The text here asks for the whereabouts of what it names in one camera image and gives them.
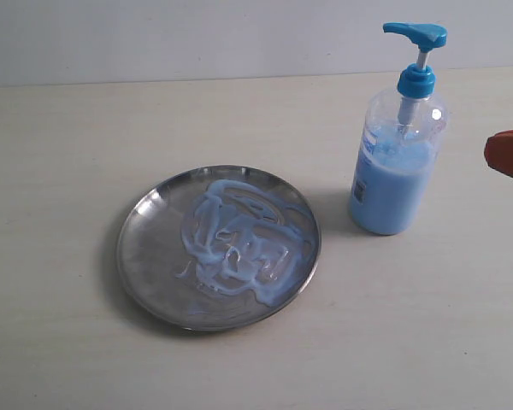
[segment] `plastic bottle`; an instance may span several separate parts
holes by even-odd
[[[369,106],[351,187],[351,217],[381,235],[412,223],[429,181],[448,113],[433,93],[435,75],[428,53],[446,43],[446,30],[434,24],[386,23],[418,45],[416,64],[399,78],[397,89],[375,96]]]

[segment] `plate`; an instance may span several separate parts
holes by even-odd
[[[159,184],[127,216],[116,260],[127,293],[168,323],[224,331],[281,310],[315,271],[310,205],[255,168],[202,167]]]

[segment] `table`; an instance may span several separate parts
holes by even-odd
[[[346,213],[367,101],[396,73],[0,88],[0,409],[513,410],[513,67],[438,72],[451,109],[416,223]],[[121,222],[190,168],[275,173],[322,228],[291,305],[227,333],[163,325],[115,276]]]

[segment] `orange object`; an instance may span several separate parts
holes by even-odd
[[[487,139],[485,159],[490,168],[513,178],[513,130]]]

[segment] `metal plate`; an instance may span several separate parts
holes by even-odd
[[[222,331],[278,312],[310,281],[321,234],[284,180],[254,168],[168,179],[128,215],[116,258],[127,290],[160,319]]]

